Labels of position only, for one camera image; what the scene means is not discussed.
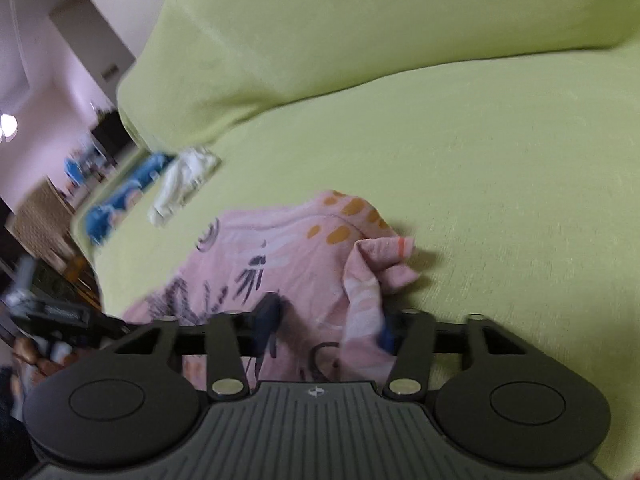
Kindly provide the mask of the white crumpled garment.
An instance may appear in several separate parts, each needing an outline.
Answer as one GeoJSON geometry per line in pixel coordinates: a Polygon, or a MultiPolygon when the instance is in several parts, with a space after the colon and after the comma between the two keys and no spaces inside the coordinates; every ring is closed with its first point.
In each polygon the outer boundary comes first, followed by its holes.
{"type": "Polygon", "coordinates": [[[149,209],[153,226],[163,226],[207,181],[220,164],[220,158],[201,146],[182,151],[160,179],[160,190],[149,209]]]}

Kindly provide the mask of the black refrigerator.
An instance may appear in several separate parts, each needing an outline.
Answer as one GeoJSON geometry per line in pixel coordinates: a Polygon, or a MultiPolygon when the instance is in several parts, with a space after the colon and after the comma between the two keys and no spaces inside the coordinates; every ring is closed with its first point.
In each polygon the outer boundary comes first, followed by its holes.
{"type": "Polygon", "coordinates": [[[93,142],[107,159],[115,159],[134,144],[117,110],[106,113],[91,130],[93,142]]]}

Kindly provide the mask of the pink patterned shorts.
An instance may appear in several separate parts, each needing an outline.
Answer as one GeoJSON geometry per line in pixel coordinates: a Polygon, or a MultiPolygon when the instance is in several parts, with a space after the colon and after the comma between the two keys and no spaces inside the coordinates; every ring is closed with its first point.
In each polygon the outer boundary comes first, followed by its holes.
{"type": "Polygon", "coordinates": [[[200,325],[219,313],[250,312],[274,292],[283,318],[264,355],[242,361],[251,385],[384,382],[394,360],[378,345],[383,299],[418,278],[407,262],[413,251],[413,239],[366,200],[335,191],[292,207],[230,211],[164,287],[123,317],[200,325]]]}

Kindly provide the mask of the quilted brown chair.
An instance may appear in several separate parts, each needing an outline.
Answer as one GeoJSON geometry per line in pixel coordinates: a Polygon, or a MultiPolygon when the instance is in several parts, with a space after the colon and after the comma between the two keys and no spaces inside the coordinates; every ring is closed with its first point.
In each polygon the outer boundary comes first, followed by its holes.
{"type": "Polygon", "coordinates": [[[65,266],[76,254],[70,238],[73,211],[49,178],[38,182],[14,211],[9,231],[34,257],[65,266]]]}

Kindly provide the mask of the blue patterned pillow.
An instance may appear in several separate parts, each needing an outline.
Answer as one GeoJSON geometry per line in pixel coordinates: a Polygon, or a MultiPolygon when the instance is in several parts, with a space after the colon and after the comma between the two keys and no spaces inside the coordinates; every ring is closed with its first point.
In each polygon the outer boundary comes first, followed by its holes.
{"type": "Polygon", "coordinates": [[[113,192],[92,206],[85,218],[85,231],[93,245],[101,245],[146,189],[154,183],[174,158],[156,152],[142,158],[124,175],[113,192]]]}

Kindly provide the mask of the blue thermos jug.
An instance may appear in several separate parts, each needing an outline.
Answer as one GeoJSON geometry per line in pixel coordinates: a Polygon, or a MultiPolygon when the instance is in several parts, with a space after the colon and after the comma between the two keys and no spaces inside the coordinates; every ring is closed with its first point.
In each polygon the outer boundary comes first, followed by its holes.
{"type": "Polygon", "coordinates": [[[76,159],[67,157],[65,159],[64,166],[66,176],[74,182],[74,185],[81,186],[85,183],[86,178],[76,159]]]}

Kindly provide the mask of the ceiling lamp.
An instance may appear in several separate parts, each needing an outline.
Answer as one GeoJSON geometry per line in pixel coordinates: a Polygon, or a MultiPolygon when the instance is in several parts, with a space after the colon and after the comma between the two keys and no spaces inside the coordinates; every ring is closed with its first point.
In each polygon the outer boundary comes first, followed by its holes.
{"type": "Polygon", "coordinates": [[[10,142],[17,133],[17,119],[10,114],[0,115],[0,138],[2,142],[10,142]]]}

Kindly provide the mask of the green sofa cover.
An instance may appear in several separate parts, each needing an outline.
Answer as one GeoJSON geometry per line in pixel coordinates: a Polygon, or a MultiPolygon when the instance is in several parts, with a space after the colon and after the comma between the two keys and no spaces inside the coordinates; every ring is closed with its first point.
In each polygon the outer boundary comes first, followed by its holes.
{"type": "Polygon", "coordinates": [[[404,303],[481,313],[606,395],[639,469],[639,0],[164,0],[119,83],[140,152],[210,148],[170,219],[143,197],[91,259],[105,310],[223,212],[365,198],[419,251],[404,303]]]}

